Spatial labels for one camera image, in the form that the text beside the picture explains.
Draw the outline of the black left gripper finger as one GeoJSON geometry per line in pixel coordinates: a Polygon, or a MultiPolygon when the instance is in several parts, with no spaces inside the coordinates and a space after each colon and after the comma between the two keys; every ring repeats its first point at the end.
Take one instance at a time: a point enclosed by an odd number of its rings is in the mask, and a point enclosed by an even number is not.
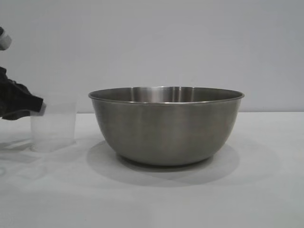
{"type": "Polygon", "coordinates": [[[0,115],[28,110],[30,116],[43,116],[44,99],[31,94],[23,84],[9,79],[6,72],[5,68],[0,68],[0,115]]]}
{"type": "Polygon", "coordinates": [[[8,121],[15,121],[20,118],[30,116],[30,114],[31,113],[28,110],[19,110],[19,111],[13,112],[13,113],[3,115],[3,116],[1,116],[1,119],[8,120],[8,121]]]}

